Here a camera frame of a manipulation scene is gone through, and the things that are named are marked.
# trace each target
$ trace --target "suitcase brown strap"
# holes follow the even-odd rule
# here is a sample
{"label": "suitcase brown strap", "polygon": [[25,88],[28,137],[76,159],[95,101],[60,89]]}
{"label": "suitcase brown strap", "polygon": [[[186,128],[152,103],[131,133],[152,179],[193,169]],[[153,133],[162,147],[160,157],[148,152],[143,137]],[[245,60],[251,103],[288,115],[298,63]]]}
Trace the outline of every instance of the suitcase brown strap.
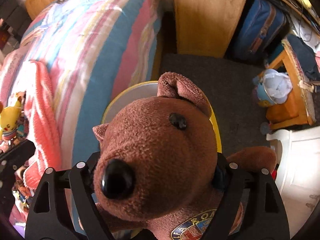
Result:
{"label": "suitcase brown strap", "polygon": [[256,53],[259,49],[261,43],[263,42],[263,39],[266,37],[268,29],[270,28],[271,24],[273,23],[274,19],[276,17],[276,8],[270,4],[270,14],[268,18],[266,19],[263,27],[260,30],[260,33],[258,34],[257,38],[253,41],[251,44],[249,51],[251,53]]}

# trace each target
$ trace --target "blue suitcase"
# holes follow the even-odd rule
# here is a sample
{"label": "blue suitcase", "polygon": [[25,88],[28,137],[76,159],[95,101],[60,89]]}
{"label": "blue suitcase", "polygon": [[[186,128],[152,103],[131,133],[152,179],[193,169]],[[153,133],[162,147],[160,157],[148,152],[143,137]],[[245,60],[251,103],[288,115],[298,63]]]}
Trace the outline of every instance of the blue suitcase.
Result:
{"label": "blue suitcase", "polygon": [[234,58],[254,62],[286,24],[287,18],[266,0],[254,0],[236,37],[231,54]]}

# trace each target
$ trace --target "teddy bear head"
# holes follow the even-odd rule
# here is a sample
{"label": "teddy bear head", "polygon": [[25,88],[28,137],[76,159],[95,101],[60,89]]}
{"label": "teddy bear head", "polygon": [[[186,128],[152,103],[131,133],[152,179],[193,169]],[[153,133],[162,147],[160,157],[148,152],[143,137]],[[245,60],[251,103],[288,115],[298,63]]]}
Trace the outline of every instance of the teddy bear head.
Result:
{"label": "teddy bear head", "polygon": [[171,213],[199,196],[217,164],[211,107],[189,79],[165,73],[156,97],[124,107],[93,128],[101,156],[94,190],[101,206],[122,220]]}

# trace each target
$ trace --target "white plastic bag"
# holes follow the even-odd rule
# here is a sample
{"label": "white plastic bag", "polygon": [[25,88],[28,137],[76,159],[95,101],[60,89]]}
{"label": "white plastic bag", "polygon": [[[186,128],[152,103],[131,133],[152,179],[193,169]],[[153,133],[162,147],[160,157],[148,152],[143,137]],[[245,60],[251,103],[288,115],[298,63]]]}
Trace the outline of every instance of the white plastic bag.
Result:
{"label": "white plastic bag", "polygon": [[290,78],[274,69],[265,71],[262,82],[266,93],[276,104],[283,104],[292,90]]}

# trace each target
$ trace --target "brown teddy bear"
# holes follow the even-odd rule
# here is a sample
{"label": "brown teddy bear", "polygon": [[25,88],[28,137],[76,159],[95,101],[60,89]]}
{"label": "brown teddy bear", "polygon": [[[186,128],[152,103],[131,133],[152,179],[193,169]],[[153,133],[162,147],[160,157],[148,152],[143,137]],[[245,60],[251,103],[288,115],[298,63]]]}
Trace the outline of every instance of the brown teddy bear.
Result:
{"label": "brown teddy bear", "polygon": [[[123,108],[93,128],[101,156],[94,174],[97,207],[111,232],[146,228],[159,240],[199,239],[222,192],[212,187],[217,165],[211,107],[189,79],[165,73],[157,97]],[[273,171],[276,154],[249,147],[227,158],[247,171]],[[231,231],[243,216],[239,206]]]}

